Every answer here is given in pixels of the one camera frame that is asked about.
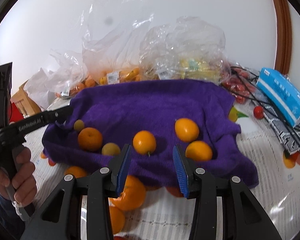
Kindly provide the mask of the person's left hand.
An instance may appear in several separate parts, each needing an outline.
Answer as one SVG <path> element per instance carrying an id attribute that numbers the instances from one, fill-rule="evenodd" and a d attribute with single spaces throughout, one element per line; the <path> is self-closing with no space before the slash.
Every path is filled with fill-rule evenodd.
<path id="1" fill-rule="evenodd" d="M 17 155 L 16 161 L 21 167 L 12 179 L 12 186 L 16 189 L 14 199 L 22 207 L 25 207 L 33 202 L 37 193 L 36 180 L 33 176 L 36 167 L 31 162 L 31 151 L 27 147 Z M 0 169 L 0 195 L 7 200 L 10 200 L 6 191 L 9 184 L 8 176 Z"/>

